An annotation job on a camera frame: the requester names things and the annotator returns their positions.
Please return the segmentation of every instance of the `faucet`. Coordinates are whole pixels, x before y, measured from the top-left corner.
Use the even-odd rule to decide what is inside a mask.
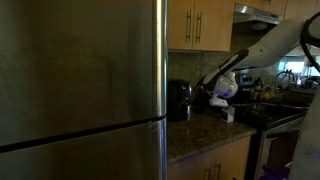
[[[278,86],[277,79],[281,74],[284,74],[284,76],[289,76],[289,84],[291,82],[291,76],[292,76],[292,82],[296,80],[295,79],[295,75],[292,73],[292,70],[290,70],[290,71],[289,70],[285,70],[285,71],[282,71],[282,72],[278,73],[277,76],[276,76],[276,79],[274,81],[273,94],[277,93],[277,86]]]

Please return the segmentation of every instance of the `lower cabinet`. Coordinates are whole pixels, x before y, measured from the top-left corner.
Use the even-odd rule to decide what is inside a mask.
[[[168,180],[243,180],[250,137],[168,166]]]

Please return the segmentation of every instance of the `window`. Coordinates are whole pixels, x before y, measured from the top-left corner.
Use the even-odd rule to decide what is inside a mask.
[[[317,63],[320,64],[320,56],[315,56]],[[278,71],[292,70],[293,73],[301,76],[320,76],[320,73],[314,67],[305,67],[309,63],[305,56],[286,56],[280,60]]]

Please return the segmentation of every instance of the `range hood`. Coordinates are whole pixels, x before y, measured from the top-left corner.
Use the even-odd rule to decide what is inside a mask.
[[[234,11],[233,23],[261,21],[270,24],[280,24],[283,21],[283,16],[241,4],[236,4]]]

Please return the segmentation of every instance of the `bottle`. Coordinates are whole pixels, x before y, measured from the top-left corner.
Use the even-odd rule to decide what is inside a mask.
[[[255,91],[262,91],[263,82],[260,77],[253,82],[253,88]]]

